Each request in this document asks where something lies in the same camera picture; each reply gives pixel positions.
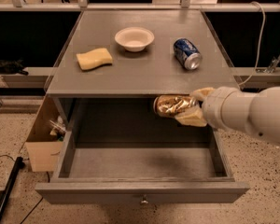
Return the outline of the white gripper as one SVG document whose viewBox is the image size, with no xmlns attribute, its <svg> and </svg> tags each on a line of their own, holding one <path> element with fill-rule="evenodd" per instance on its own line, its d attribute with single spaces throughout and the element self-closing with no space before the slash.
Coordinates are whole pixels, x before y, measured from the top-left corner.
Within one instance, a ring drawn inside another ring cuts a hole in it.
<svg viewBox="0 0 280 224">
<path fill-rule="evenodd" d="M 208 123 L 216 129 L 244 132 L 250 105 L 257 95 L 230 87 L 206 87 L 192 91 L 190 96 L 203 102 L 202 108 L 196 105 L 176 114 L 175 119 L 180 124 L 205 127 Z"/>
</svg>

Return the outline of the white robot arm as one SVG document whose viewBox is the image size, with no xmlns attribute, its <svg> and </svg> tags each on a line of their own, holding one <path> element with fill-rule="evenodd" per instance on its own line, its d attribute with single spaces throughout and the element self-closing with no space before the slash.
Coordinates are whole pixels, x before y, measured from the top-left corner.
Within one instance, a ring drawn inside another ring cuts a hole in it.
<svg viewBox="0 0 280 224">
<path fill-rule="evenodd" d="M 202 106 L 175 115 L 180 124 L 235 130 L 280 146 L 280 87 L 259 93 L 231 87 L 200 89 L 191 96 L 202 101 Z"/>
</svg>

